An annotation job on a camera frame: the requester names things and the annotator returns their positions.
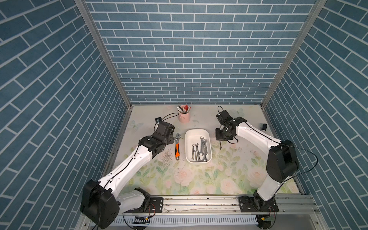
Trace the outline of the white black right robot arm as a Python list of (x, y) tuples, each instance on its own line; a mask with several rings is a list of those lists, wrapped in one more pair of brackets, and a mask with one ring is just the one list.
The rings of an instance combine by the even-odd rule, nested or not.
[(283, 183), (300, 167), (294, 144), (289, 140), (281, 141), (263, 133), (242, 117), (232, 118), (227, 111), (219, 112), (216, 118), (221, 126), (215, 129), (216, 140), (244, 138), (266, 154), (265, 180), (252, 197), (244, 195), (239, 198), (242, 208), (248, 208), (249, 211), (266, 211), (275, 205), (274, 197)]

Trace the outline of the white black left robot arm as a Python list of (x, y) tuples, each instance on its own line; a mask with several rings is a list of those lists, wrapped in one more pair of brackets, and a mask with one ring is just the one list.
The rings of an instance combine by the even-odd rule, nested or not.
[(93, 221), (97, 228), (105, 229), (121, 212), (147, 212), (150, 194), (144, 189), (136, 188), (123, 196), (119, 194), (145, 164), (161, 153), (166, 145), (173, 143), (173, 134), (143, 137), (132, 154), (117, 168), (98, 181), (90, 180), (84, 185), (80, 205), (82, 214)]

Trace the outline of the orange black adjustable wrench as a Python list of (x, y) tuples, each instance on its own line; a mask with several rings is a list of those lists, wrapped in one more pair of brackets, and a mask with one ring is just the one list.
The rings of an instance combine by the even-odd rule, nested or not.
[(179, 144), (180, 138), (181, 138), (181, 135), (179, 133), (177, 133), (176, 136), (174, 137), (174, 141), (175, 141), (175, 159), (177, 161), (180, 159), (180, 144)]

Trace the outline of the large silver combination wrench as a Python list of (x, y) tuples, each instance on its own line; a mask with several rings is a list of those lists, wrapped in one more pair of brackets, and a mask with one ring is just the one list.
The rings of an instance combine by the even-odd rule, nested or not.
[(208, 150), (207, 150), (207, 140), (206, 139), (203, 139), (203, 141), (202, 141), (202, 149), (203, 149), (203, 159), (202, 159), (202, 161), (207, 162), (208, 161), (208, 158), (207, 158)]

